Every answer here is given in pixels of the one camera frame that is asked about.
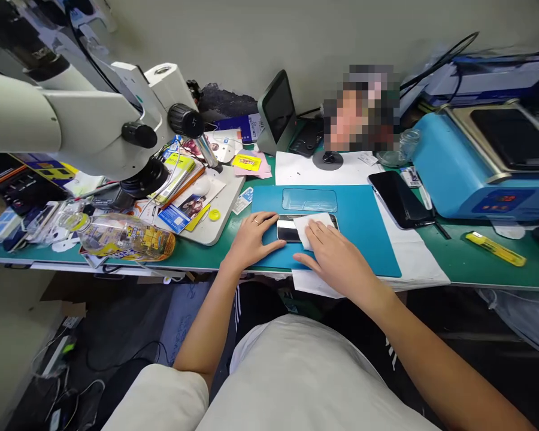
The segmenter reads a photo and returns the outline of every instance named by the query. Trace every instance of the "lamp base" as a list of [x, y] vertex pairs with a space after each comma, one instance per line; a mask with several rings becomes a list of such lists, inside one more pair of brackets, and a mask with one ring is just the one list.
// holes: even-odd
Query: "lamp base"
[[343, 165], [343, 157], [335, 151], [319, 151], [313, 154], [312, 160], [323, 171], [336, 171]]

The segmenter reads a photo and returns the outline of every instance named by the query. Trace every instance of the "blue silicone mat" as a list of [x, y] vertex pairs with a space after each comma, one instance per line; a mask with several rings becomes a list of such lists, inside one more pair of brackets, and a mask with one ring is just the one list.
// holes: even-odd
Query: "blue silicone mat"
[[[307, 196], [312, 198], [316, 195], [324, 196], [326, 200], [323, 202], [323, 206], [336, 211], [284, 209], [284, 205], [292, 207], [288, 203], [291, 200], [287, 196], [284, 197], [284, 190], [289, 196], [299, 197], [305, 193], [303, 190], [308, 190]], [[320, 202], [316, 203], [313, 200], [310, 207], [316, 208], [319, 205]], [[257, 211], [276, 211], [278, 214], [315, 214], [319, 212], [335, 214], [340, 232], [361, 251], [376, 275], [401, 277], [401, 270], [393, 253], [393, 247], [381, 219], [371, 186], [257, 186], [253, 188], [252, 212]], [[277, 228], [273, 225], [264, 235], [264, 244], [276, 239]], [[293, 254], [297, 252], [307, 253], [314, 257], [312, 252], [304, 251], [301, 243], [288, 243], [281, 250], [262, 259], [257, 265], [271, 268], [307, 269], [293, 259]]]

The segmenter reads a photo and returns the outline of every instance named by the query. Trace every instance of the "laminating machine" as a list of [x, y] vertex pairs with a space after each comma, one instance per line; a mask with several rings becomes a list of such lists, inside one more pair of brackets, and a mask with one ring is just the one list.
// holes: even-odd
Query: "laminating machine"
[[446, 218], [539, 220], [539, 121], [517, 100], [425, 115], [413, 163]]

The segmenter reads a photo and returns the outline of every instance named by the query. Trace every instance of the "yellow utility knife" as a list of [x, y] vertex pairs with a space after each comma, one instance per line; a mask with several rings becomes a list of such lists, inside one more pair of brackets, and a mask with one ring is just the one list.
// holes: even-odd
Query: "yellow utility knife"
[[523, 266], [527, 262], [527, 259], [523, 256], [503, 247], [501, 244], [497, 244], [495, 241], [491, 241], [486, 236], [475, 231], [466, 234], [465, 239], [477, 244], [479, 247], [483, 247], [485, 250], [490, 251], [512, 265]]

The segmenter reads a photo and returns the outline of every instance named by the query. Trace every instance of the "white cloth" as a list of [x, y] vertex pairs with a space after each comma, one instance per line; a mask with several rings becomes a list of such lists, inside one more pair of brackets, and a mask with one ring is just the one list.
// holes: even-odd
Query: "white cloth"
[[304, 317], [285, 315], [252, 329], [231, 368], [208, 408], [201, 376], [150, 365], [103, 430], [437, 430], [348, 340]]
[[334, 222], [331, 221], [331, 217], [328, 213], [310, 214], [303, 217], [297, 217], [293, 220], [293, 223], [295, 224], [295, 229], [297, 229], [298, 231], [298, 236], [301, 240], [301, 244], [304, 246], [304, 250], [313, 251], [310, 240], [307, 239], [307, 235], [305, 234], [305, 228], [308, 224], [310, 224], [310, 220], [316, 222], [321, 221], [323, 224], [325, 224], [325, 226], [333, 226]]

